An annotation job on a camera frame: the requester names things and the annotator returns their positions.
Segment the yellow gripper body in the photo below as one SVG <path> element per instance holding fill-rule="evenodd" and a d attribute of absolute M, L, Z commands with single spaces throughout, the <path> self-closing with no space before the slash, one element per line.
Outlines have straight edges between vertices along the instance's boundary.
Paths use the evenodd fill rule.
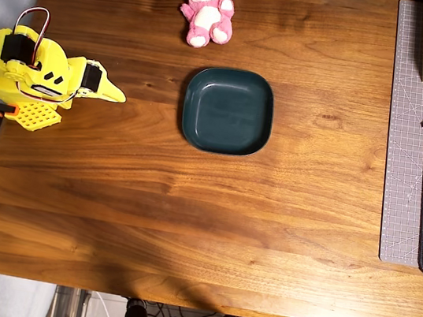
<path fill-rule="evenodd" d="M 97 61 L 84 57 L 69 58 L 68 65 L 70 79 L 65 98 L 67 100 L 74 97 L 98 99 L 103 66 Z"/>

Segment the yellow moving gripper finger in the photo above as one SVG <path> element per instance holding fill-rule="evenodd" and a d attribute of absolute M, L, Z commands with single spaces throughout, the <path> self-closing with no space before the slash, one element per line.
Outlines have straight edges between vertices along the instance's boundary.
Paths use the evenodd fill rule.
<path fill-rule="evenodd" d="M 123 91 L 109 80 L 107 73 L 102 72 L 101 80 L 99 81 L 98 90 L 96 92 L 100 99 L 112 103 L 126 102 L 126 96 Z"/>

